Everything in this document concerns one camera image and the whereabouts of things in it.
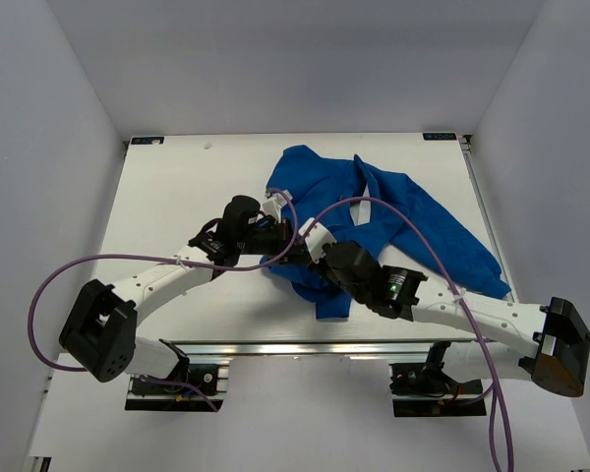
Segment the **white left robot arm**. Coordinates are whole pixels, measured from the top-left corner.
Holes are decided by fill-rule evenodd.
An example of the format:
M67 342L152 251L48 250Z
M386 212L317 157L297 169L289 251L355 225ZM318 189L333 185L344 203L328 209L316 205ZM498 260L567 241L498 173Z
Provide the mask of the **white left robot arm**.
M296 238L296 215L282 216L292 206L286 191L271 189L264 204L234 197L223 215L207 223L169 259L123 280L84 285L66 320L59 344L99 382L121 374L138 376L176 392L188 380L190 361L170 341L139 337L147 317L190 290L216 280L227 271L242 271L243 255L284 261Z

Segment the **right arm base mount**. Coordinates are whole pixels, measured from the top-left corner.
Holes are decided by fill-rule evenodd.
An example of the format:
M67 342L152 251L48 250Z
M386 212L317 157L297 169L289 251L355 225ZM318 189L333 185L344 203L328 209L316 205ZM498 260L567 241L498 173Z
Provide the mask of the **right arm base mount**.
M384 347L396 418L460 418L487 415L480 380L459 382L443 372L452 343L398 342Z

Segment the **blue zip-up jacket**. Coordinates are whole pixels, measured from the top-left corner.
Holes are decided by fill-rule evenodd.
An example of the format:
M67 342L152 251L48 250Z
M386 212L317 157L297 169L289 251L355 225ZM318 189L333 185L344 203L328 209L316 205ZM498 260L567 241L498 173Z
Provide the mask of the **blue zip-up jacket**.
M339 241L378 257L391 245L473 292L501 299L510 291L492 253L447 209L404 173L363 161L325 158L306 146L287 148L267 184L290 194L283 216L320 216Z

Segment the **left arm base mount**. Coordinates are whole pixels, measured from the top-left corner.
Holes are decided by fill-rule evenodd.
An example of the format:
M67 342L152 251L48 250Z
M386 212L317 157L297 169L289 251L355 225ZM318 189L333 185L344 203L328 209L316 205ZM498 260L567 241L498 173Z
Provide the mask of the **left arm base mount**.
M228 389L229 362L225 359L192 359L178 380L147 381L131 376L126 411L215 413Z

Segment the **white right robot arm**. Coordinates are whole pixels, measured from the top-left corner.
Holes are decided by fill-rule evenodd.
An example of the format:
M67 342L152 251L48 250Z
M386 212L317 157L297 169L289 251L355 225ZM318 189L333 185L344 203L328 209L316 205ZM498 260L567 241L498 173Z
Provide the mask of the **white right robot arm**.
M353 241L307 247L312 269L355 302L387 319L444 325L483 337L498 373L565 397L584 393L590 330L575 306L454 293L421 271L380 265Z

